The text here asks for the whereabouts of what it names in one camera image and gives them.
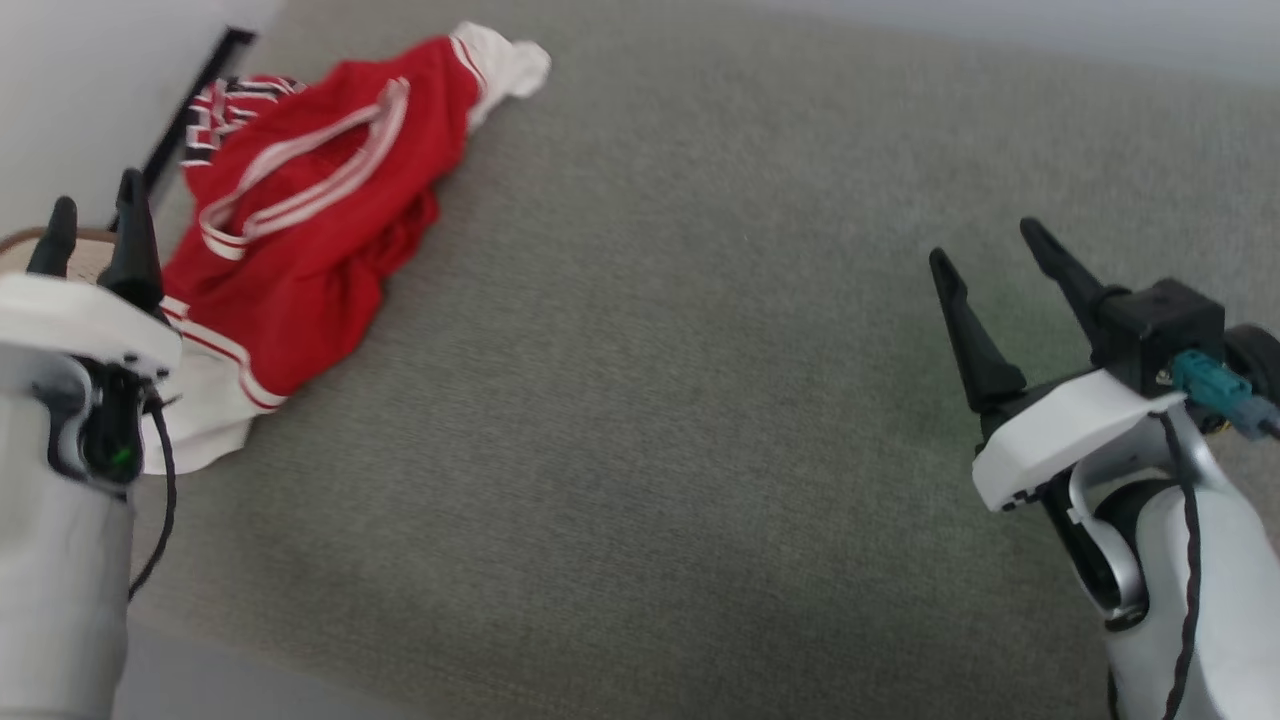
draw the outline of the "floor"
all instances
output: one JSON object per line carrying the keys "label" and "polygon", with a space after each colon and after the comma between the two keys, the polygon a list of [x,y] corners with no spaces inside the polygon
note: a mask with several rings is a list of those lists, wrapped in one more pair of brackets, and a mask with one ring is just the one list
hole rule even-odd
{"label": "floor", "polygon": [[129,624],[113,720],[408,720],[417,715],[227,648]]}
{"label": "floor", "polygon": [[[969,483],[925,258],[1033,382],[1085,345],[1023,215],[1280,327],[1280,94],[672,0],[294,3],[246,69],[463,18],[550,81],[475,135],[360,351],[182,478],[137,618],[433,717],[1102,717],[1047,521]],[[1277,451],[1216,447],[1280,528]]]}

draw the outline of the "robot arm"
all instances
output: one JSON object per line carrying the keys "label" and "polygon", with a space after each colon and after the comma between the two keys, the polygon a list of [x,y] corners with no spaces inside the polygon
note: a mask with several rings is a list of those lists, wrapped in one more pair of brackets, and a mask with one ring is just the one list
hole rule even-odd
{"label": "robot arm", "polygon": [[109,717],[125,657],[141,414],[177,366],[137,170],[99,284],[67,282],[63,199],[27,274],[0,277],[0,717]]}
{"label": "robot arm", "polygon": [[1280,436],[1280,343],[1253,327],[1224,331],[1222,307],[1176,281],[1103,288],[1038,222],[1021,229],[1088,337],[1092,366],[1028,389],[933,251],[980,418],[979,496],[992,511],[1044,507],[1103,620],[1115,715],[1280,716],[1280,560],[1203,438],[1228,421],[1251,439]]}

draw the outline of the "black trim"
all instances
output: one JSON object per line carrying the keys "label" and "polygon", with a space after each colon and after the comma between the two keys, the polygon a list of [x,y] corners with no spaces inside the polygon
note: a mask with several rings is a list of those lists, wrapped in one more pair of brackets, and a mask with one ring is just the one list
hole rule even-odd
{"label": "black trim", "polygon": [[1253,393],[1280,402],[1280,342],[1257,325],[1235,325],[1222,336],[1226,365],[1253,383]]}
{"label": "black trim", "polygon": [[[1133,551],[1134,559],[1138,560],[1143,587],[1147,587],[1147,571],[1142,566],[1142,553],[1138,552],[1138,518],[1157,495],[1175,487],[1178,483],[1174,480],[1143,479],[1132,482],[1108,495],[1093,511],[1093,516],[1115,528],[1129,550]],[[1143,598],[1139,611],[1107,620],[1103,625],[1108,633],[1123,633],[1142,623],[1147,618],[1148,610],[1151,610],[1149,598]]]}
{"label": "black trim", "polygon": [[1075,566],[1075,574],[1084,585],[1085,592],[1093,601],[1105,610],[1115,610],[1120,606],[1120,584],[1111,571],[1111,564],[1098,548],[1089,533],[1073,519],[1073,503],[1069,492],[1071,470],[1075,466],[1062,470],[1048,483],[1048,488],[1041,497],[1041,505],[1053,523],[1053,530],[1061,541],[1066,555]]}
{"label": "black trim", "polygon": [[[151,155],[147,158],[146,165],[142,168],[142,184],[147,188],[150,193],[156,182],[160,179],[160,173],[164,172],[165,165],[173,159],[173,155],[182,149],[183,138],[187,135],[186,118],[187,106],[206,85],[212,82],[218,76],[223,74],[227,69],[228,63],[230,63],[232,56],[237,50],[242,47],[248,47],[257,38],[257,33],[238,28],[228,27],[223,32],[221,40],[214,46],[214,51],[209,55],[209,60],[200,69],[200,74],[196,76],[196,81],[191,85],[191,90],[182,99],[182,104],[174,110],[173,118],[169,120],[169,128],[165,129],[164,135],[160,137],[160,142],[156,143]],[[111,219],[111,224],[108,229],[115,232],[120,218],[115,217]]]}
{"label": "black trim", "polygon": [[1196,629],[1199,625],[1201,580],[1201,534],[1199,534],[1199,502],[1196,498],[1196,483],[1183,468],[1187,459],[1183,456],[1181,446],[1178,445],[1178,430],[1169,414],[1160,415],[1160,424],[1165,427],[1165,442],[1169,443],[1169,455],[1174,459],[1174,477],[1183,488],[1187,500],[1183,502],[1183,515],[1187,520],[1187,616],[1183,618],[1183,647],[1174,661],[1174,687],[1169,689],[1165,698],[1164,720],[1174,720],[1178,710],[1183,705],[1187,694],[1187,676],[1190,674],[1192,657],[1196,653]]}
{"label": "black trim", "polygon": [[1116,689],[1116,674],[1111,667],[1107,667],[1107,711],[1111,720],[1120,720],[1120,691]]}

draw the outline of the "teal connector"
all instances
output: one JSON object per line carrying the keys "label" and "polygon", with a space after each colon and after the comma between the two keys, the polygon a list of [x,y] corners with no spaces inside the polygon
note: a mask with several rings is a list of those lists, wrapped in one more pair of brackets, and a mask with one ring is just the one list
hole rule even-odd
{"label": "teal connector", "polygon": [[1280,410],[1265,397],[1253,395],[1253,384],[1198,350],[1174,357],[1174,387],[1187,397],[1226,418],[1249,439],[1272,434],[1280,428]]}

